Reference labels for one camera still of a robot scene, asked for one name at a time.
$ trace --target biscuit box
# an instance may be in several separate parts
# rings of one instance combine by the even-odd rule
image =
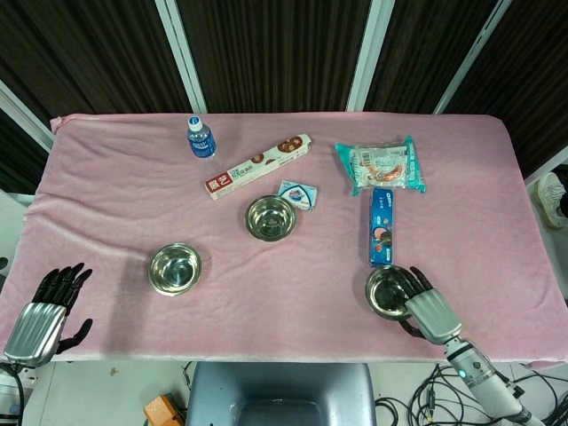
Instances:
[[[205,182],[205,189],[213,200],[276,170],[310,151],[312,140],[308,135],[294,136],[277,146],[255,155],[250,160],[224,171]]]
[[[394,192],[375,188],[369,215],[369,264],[392,264]]]

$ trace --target floor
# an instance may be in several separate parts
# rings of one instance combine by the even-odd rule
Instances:
[[[24,415],[27,426],[142,426],[144,405],[163,393],[172,393],[181,405],[186,405],[189,391],[182,376],[183,364],[176,361],[84,361],[50,363],[37,370],[38,377]],[[430,363],[374,363],[369,368],[375,397],[391,396],[407,402],[416,386],[432,371]],[[499,364],[499,370],[518,379],[530,374],[517,364]],[[193,374],[193,365],[188,369]],[[568,365],[546,370],[547,374],[568,379]],[[466,391],[456,378],[450,379],[458,389]],[[523,404],[540,418],[554,406],[552,394],[538,378],[523,382],[526,393]],[[559,395],[568,391],[568,383],[555,383]],[[452,395],[436,388],[438,400],[453,399]],[[453,406],[453,413],[459,407]],[[401,426],[406,425],[404,409],[399,406]],[[377,424],[391,424],[391,415],[377,408]],[[437,422],[451,418],[438,410]],[[474,408],[466,407],[465,421],[484,422],[486,417]]]

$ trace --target plastic snack bag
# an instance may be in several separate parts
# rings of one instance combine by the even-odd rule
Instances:
[[[426,191],[414,141],[387,146],[347,146],[335,144],[335,150],[353,182],[353,196],[367,188],[417,189]]]

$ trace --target shoe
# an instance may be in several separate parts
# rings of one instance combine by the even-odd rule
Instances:
[[[536,184],[536,200],[544,209],[544,219],[548,226],[560,229],[568,225],[568,217],[558,213],[560,199],[566,193],[560,179],[554,173],[547,173]]]

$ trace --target pink cloth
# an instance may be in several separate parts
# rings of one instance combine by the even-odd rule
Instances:
[[[304,157],[212,201],[185,140],[185,114],[72,115],[57,134],[0,296],[0,346],[42,277],[94,270],[64,336],[94,319],[61,359],[440,359],[443,348],[374,315],[364,295],[369,192],[351,197],[334,143],[414,136],[428,190],[396,191],[395,260],[416,265],[493,360],[568,359],[568,313],[503,124],[489,116],[378,113],[204,115],[224,166],[299,133]],[[282,179],[319,188],[285,240],[253,239],[256,197]],[[184,241],[203,274],[183,296],[155,292],[146,261]]]

